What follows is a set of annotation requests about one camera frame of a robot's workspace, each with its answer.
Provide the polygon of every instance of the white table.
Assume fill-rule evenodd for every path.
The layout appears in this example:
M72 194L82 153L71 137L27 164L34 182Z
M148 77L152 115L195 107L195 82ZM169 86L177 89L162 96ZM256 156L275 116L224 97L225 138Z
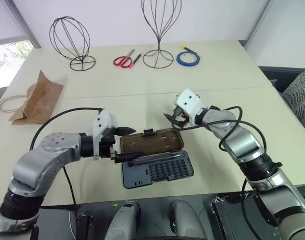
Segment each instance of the white table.
M285 105L273 87L209 90L196 92L206 105L222 109L241 106L243 120L255 124L264 133L268 154L295 185L305 184L305 129ZM176 93L60 99L54 114L78 107L101 107L117 117L119 126L131 127L139 133L170 127L163 113L172 113ZM95 112L76 112L50 124L41 134L52 132L91 133ZM0 112L0 203L7 191L17 160L30 147L38 126L12 126L9 114ZM243 173L230 156L218 149L219 140L207 130L182 133L184 150L188 152L195 175L171 182L159 182L128 190L123 187L121 164L110 159L82 159L69 164L67 171L78 203L157 198L240 191ZM72 204L69 186L61 171L44 205Z
M13 80L5 97L24 95L36 83L40 70L51 81L67 79L62 99L134 96L178 93L189 87L193 91L271 87L238 41L184 43L196 51L200 64L183 67L176 57L183 49L179 43L165 43L162 48L171 52L174 63L165 69L152 69L141 58L132 69L113 65L114 59L136 49L133 57L156 48L155 45L92 47L90 56L96 58L93 69L76 72L70 61L54 49L34 50Z

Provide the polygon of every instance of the silver robot arm segment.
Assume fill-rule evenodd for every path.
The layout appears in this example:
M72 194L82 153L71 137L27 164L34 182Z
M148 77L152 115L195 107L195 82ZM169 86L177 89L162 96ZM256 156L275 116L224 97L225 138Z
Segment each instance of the silver robot arm segment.
M19 159L13 170L8 192L0 206L0 234L32 229L40 207L59 171L81 158L111 158L116 163L136 159L142 153L117 154L114 136L136 131L118 127L115 116L102 110L93 122L93 136L85 133L57 132L47 136L40 146Z
M237 124L232 112L205 106L189 89L177 96L175 105L173 115L165 116L180 128L187 123L205 125L222 140ZM178 117L183 117L184 121L178 121ZM235 122L207 126L226 120ZM223 146L256 191L255 202L265 220L273 226L280 225L284 240L305 240L305 199L280 169L282 164L274 163L255 136L240 125L226 138Z

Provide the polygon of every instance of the striped fabric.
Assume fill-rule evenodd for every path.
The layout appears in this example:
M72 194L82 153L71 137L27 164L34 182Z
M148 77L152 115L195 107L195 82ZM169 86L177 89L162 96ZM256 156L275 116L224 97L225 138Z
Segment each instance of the striped fabric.
M282 97L305 128L305 71L283 92Z

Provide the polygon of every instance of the brown paper bag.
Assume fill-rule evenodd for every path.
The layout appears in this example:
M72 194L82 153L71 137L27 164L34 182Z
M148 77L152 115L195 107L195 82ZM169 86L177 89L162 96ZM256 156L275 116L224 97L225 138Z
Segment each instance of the brown paper bag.
M27 91L27 101L9 121L13 121L12 125L44 124L50 119L63 88L40 71L38 82Z

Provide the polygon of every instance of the blue tape roll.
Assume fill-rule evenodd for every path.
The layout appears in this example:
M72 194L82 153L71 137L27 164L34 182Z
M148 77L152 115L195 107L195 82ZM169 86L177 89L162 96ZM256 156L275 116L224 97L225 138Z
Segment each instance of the blue tape roll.
M184 62L182 60L182 55L184 54L191 54L191 55L194 55L196 57L196 61L194 62ZM193 66L196 66L199 64L199 62L201 61L201 57L198 56L197 53L193 52L193 51L184 51L184 52L181 52L178 54L177 56L177 62L180 64L180 65L183 65L185 67L193 67Z

